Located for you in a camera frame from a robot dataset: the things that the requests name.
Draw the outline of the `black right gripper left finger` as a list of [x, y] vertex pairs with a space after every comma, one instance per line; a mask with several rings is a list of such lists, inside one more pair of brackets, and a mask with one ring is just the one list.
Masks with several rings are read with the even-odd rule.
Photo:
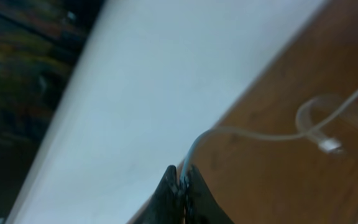
[[181, 224], [184, 211], [184, 191], [177, 181], [177, 168], [169, 165], [148, 205], [133, 224]]

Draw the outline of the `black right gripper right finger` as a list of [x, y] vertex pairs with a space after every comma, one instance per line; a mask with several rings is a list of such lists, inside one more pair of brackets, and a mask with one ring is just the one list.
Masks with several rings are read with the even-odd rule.
[[185, 177], [186, 224], [234, 224], [215, 201], [199, 169], [192, 165]]

